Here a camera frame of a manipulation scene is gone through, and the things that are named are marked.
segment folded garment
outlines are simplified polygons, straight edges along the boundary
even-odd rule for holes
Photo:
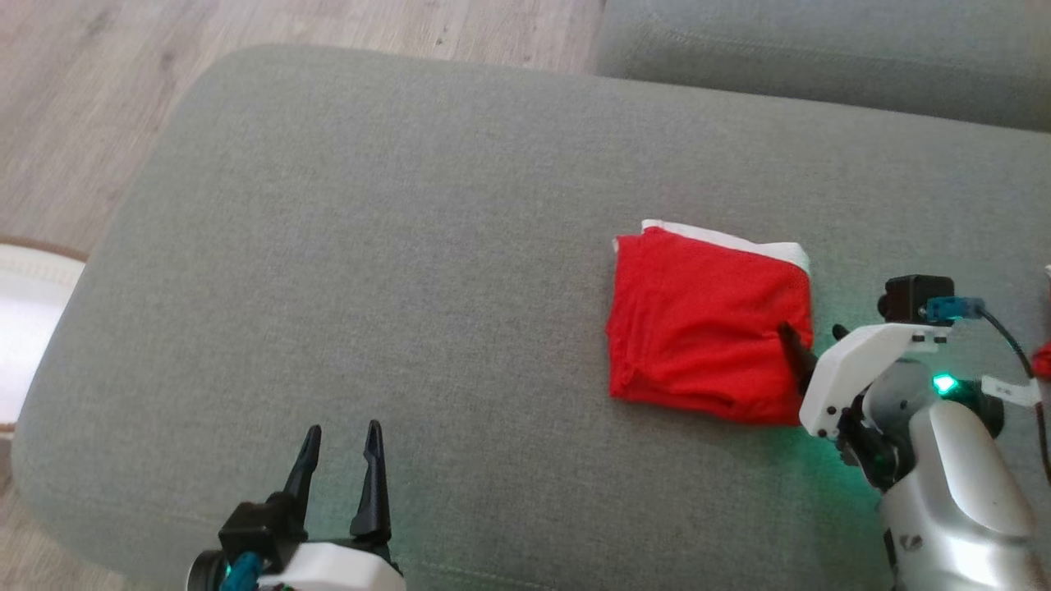
[[[659,220],[642,227],[616,241],[610,394],[798,425],[802,399],[778,326],[812,345],[803,248]]]

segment brown rim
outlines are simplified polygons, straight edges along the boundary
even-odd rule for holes
[[[65,246],[59,246],[57,244],[51,244],[49,242],[44,242],[42,240],[34,240],[32,238],[16,238],[13,236],[0,235],[0,244],[11,244],[12,246],[34,248],[36,250],[43,250],[44,252],[50,252],[51,254],[58,254],[59,257],[65,257],[67,259],[80,261],[81,263],[87,262],[87,254],[81,252],[80,250],[66,248]],[[4,425],[0,425],[0,431],[3,431],[3,427]]]

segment wooden floor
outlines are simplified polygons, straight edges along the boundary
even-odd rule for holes
[[[588,73],[604,0],[0,0],[0,236],[90,252],[218,58],[310,43]],[[0,588],[131,589],[33,524],[0,441]]]

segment white cable label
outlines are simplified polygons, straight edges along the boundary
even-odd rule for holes
[[[1040,402],[1040,385],[1036,380],[1017,386],[996,380],[992,375],[983,375],[982,392],[1018,406],[1033,406]]]

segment gray cushion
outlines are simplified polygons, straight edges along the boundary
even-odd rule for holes
[[[1051,130],[1051,4],[609,0],[604,76]]]
[[[820,347],[916,271],[1033,344],[1049,159],[1049,136],[841,105],[240,53],[92,254],[16,482],[62,543],[170,584],[315,422],[308,526],[344,534],[378,419],[413,590],[885,590],[878,495],[831,445],[607,398],[611,239],[663,217],[800,241]],[[982,325],[931,363],[1021,378]],[[1031,414],[1002,440],[1047,525]]]

